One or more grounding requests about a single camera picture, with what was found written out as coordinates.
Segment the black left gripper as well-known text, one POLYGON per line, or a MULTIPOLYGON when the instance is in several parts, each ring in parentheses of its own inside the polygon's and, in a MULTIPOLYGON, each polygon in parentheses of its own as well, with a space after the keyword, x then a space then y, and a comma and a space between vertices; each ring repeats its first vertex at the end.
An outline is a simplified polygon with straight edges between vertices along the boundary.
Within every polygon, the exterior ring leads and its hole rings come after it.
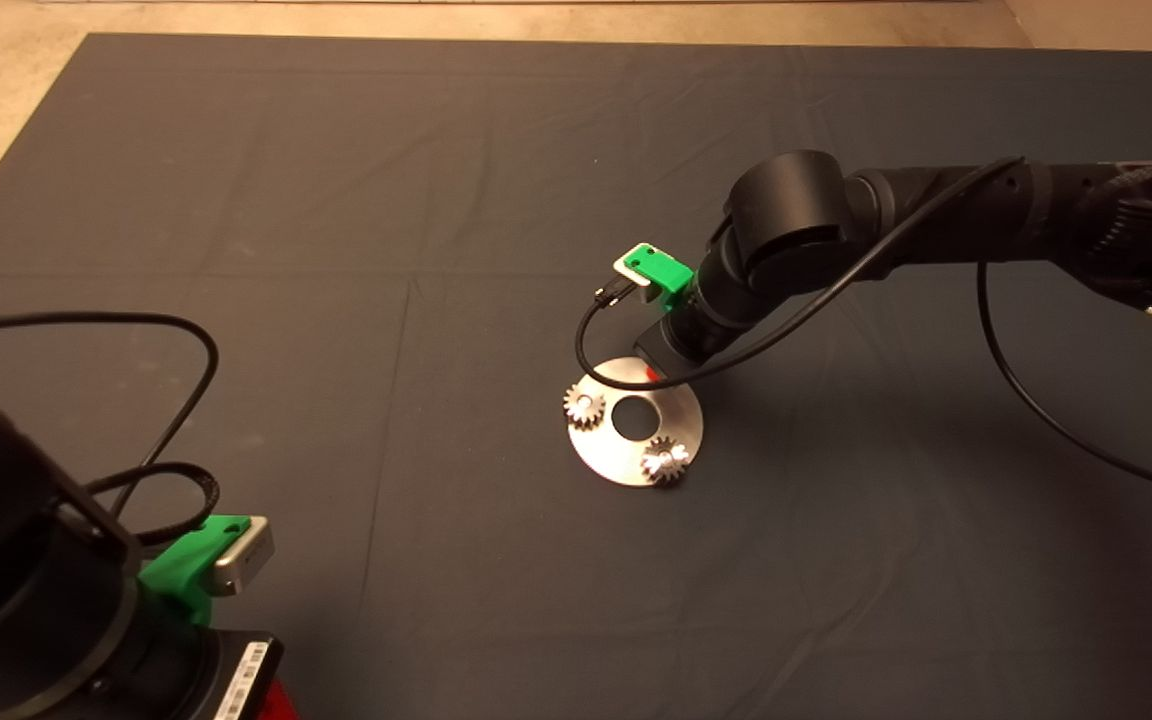
POLYGON ((276 680, 285 644, 271 632, 205 630, 200 675, 188 694, 183 719, 298 720, 276 680))

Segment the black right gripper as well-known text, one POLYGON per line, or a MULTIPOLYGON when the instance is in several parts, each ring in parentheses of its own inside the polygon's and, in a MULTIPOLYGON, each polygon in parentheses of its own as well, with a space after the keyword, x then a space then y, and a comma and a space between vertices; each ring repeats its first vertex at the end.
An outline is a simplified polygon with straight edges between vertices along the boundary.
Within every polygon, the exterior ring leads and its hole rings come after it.
POLYGON ((634 341, 634 351, 647 365, 647 381, 679 379, 699 372, 727 348, 727 331, 704 324, 659 319, 634 341))

